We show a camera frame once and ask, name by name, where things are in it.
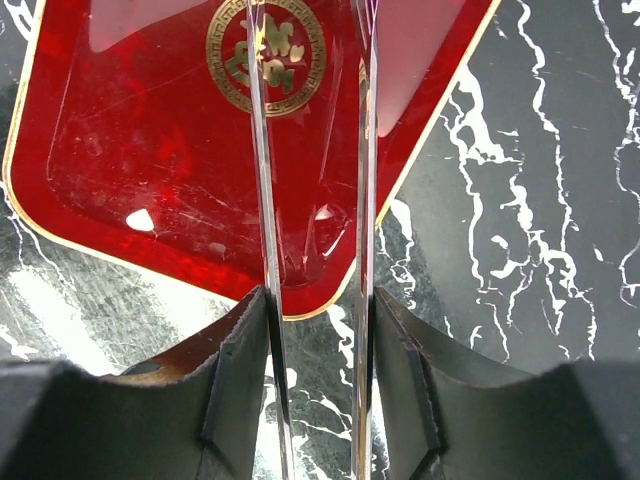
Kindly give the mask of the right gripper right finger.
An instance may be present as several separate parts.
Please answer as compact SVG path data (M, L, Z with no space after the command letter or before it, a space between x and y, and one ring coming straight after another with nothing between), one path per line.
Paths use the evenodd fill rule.
M532 375L493 361L376 289L377 380L393 479L635 479L639 366Z

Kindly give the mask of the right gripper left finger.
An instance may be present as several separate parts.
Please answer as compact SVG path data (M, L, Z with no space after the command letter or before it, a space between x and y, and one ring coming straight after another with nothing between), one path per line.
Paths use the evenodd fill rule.
M268 333L257 287L225 316L120 375L1 365L5 479L248 479Z

